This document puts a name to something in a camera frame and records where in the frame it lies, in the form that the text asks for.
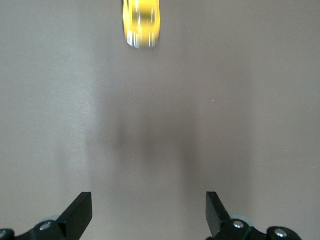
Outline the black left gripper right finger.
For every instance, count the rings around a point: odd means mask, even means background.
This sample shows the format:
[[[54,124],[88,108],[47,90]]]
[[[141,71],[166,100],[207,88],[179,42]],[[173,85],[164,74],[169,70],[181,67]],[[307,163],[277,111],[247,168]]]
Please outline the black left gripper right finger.
[[[206,221],[211,233],[209,240],[265,240],[267,235],[259,232],[246,221],[231,218],[216,192],[206,193]]]

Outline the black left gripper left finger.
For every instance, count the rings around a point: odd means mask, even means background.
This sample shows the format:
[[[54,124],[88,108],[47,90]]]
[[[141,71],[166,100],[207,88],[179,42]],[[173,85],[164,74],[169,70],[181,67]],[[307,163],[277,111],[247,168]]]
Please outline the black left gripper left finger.
[[[92,193],[82,192],[56,220],[46,220],[16,240],[79,240],[93,218]]]

